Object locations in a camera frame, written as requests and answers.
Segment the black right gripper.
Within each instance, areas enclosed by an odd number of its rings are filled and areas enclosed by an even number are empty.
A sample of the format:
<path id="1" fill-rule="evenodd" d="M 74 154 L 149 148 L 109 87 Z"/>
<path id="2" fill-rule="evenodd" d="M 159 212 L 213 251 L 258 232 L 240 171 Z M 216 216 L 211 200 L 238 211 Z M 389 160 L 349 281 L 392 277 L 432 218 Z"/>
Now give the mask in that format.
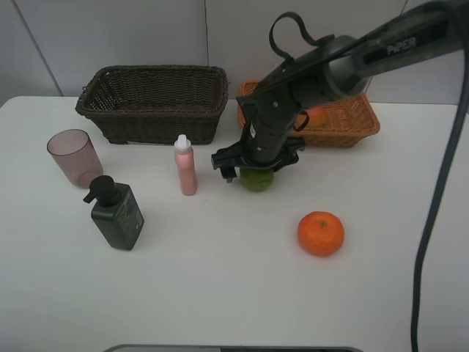
<path id="1" fill-rule="evenodd" d="M 213 169 L 231 183 L 236 167 L 277 172 L 296 164 L 298 151 L 306 146 L 302 138 L 290 136 L 299 105 L 288 95 L 272 93 L 238 96 L 236 101 L 245 119 L 240 140 L 212 154 Z"/>

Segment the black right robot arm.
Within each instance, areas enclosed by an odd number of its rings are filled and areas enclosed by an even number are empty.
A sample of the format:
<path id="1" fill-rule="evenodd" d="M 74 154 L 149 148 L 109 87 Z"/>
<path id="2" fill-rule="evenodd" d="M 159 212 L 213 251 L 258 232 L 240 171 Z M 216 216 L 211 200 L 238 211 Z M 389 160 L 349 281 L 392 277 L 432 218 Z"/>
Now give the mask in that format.
<path id="1" fill-rule="evenodd" d="M 250 95 L 236 98 L 245 119 L 240 140 L 211 156 L 227 182 L 238 168 L 277 172 L 297 163 L 306 143 L 290 133 L 302 130 L 295 123 L 308 109 L 360 95 L 373 76 L 468 49 L 467 1 L 429 1 L 359 39 L 315 40 L 298 14 L 282 17 L 297 23 L 313 50 L 293 58 L 269 39 L 284 61 Z"/>

